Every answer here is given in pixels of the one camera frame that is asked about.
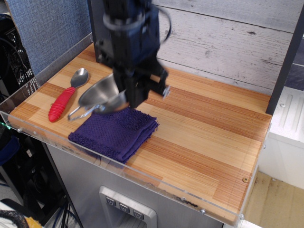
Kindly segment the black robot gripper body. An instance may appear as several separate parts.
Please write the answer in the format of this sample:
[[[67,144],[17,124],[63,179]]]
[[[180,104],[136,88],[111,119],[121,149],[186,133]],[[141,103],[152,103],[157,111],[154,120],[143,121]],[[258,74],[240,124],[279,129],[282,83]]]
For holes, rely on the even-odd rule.
[[[161,44],[159,14],[154,4],[105,4],[104,25],[110,32],[109,58],[114,73],[134,72],[143,76],[146,88],[152,88],[152,75],[166,71],[158,62]]]

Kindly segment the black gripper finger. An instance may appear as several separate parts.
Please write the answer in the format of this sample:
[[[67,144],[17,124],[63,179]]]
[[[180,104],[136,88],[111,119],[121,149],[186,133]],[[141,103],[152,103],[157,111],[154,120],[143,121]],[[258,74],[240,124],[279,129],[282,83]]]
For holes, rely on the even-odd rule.
[[[119,92],[125,91],[126,100],[131,108],[137,108],[148,99],[149,89],[145,87],[143,76],[134,72],[116,71],[115,82]]]
[[[167,97],[170,93],[170,86],[166,84],[168,72],[164,71],[160,76],[152,75],[152,90],[161,95],[163,98]]]

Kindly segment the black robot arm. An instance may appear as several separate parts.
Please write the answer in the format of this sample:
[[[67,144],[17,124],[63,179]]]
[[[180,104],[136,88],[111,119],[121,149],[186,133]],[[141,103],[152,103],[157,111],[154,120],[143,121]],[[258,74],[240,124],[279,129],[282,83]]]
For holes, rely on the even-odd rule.
[[[154,91],[170,92],[168,72],[158,62],[160,8],[150,0],[105,0],[103,24],[109,40],[97,41],[101,63],[113,69],[114,81],[131,108],[137,108]]]

